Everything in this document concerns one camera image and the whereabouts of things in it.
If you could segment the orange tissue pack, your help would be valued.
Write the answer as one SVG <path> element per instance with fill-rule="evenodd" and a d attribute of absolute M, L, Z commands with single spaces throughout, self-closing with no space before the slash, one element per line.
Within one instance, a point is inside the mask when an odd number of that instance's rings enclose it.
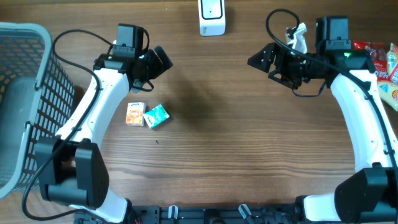
<path fill-rule="evenodd" d="M 127 104 L 126 124 L 128 126 L 143 126 L 146 104 L 144 102 L 135 102 Z"/>

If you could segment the green tissue pack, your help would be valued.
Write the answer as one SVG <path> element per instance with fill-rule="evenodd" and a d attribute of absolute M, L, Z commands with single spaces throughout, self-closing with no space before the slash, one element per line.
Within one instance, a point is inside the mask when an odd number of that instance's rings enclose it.
<path fill-rule="evenodd" d="M 162 124 L 164 121 L 168 120 L 169 118 L 170 115 L 168 114 L 168 112 L 166 112 L 162 104 L 159 104 L 153 109 L 144 113 L 144 119 L 148 127 L 150 127 L 151 129 Z"/>

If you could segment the red snack bag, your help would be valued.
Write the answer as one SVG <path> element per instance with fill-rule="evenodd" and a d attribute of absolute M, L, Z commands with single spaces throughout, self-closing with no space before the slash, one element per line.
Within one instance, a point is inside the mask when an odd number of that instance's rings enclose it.
<path fill-rule="evenodd" d="M 387 72 L 387 55 L 383 43 L 363 42 L 354 40 L 354 49 L 367 50 L 373 60 L 376 68 L 375 75 L 379 81 L 388 81 L 389 74 Z"/>

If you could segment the yellow wet wipes pack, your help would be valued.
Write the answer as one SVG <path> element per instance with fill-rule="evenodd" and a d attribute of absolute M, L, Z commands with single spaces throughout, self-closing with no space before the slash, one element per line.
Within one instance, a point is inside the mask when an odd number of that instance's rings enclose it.
<path fill-rule="evenodd" d="M 379 78 L 377 82 L 379 96 L 391 108 L 397 111 L 397 46 L 390 44 L 386 54 L 387 74 Z"/>

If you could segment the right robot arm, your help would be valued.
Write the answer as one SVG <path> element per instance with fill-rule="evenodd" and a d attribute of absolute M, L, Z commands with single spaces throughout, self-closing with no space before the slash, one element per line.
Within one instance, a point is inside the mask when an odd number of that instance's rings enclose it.
<path fill-rule="evenodd" d="M 326 49 L 300 54 L 267 44 L 248 65 L 296 90 L 325 81 L 343 113 L 355 158 L 355 173 L 327 194 L 301 196 L 294 217 L 307 223 L 397 222 L 397 138 L 377 89 L 365 50 Z"/>

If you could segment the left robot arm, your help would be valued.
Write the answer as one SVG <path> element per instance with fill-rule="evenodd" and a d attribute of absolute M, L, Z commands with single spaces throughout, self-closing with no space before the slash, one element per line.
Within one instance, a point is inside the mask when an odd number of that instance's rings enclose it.
<path fill-rule="evenodd" d="M 131 201 L 109 188 L 100 149 L 120 102 L 172 67 L 162 47 L 135 57 L 101 54 L 80 104 L 54 137 L 41 137 L 35 154 L 42 198 L 70 206 L 76 222 L 140 223 Z"/>

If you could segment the white barcode scanner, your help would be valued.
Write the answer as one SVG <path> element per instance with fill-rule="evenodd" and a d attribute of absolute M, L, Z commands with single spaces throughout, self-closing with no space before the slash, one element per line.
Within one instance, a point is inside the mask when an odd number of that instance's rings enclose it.
<path fill-rule="evenodd" d="M 202 36 L 218 36 L 225 33 L 225 9 L 224 0 L 198 0 L 198 16 Z"/>

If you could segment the grey plastic mesh basket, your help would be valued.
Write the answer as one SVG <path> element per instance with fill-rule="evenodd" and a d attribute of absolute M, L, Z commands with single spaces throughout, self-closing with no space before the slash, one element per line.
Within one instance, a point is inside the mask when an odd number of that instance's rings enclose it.
<path fill-rule="evenodd" d="M 34 147 L 72 115 L 75 90 L 38 24 L 1 23 L 1 197 L 37 172 Z"/>

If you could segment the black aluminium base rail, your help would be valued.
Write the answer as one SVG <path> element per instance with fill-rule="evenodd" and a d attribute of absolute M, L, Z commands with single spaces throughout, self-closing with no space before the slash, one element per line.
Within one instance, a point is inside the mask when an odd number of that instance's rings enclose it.
<path fill-rule="evenodd" d="M 141 224 L 281 224 L 306 223 L 295 203 L 233 207 L 133 206 L 129 223 Z"/>

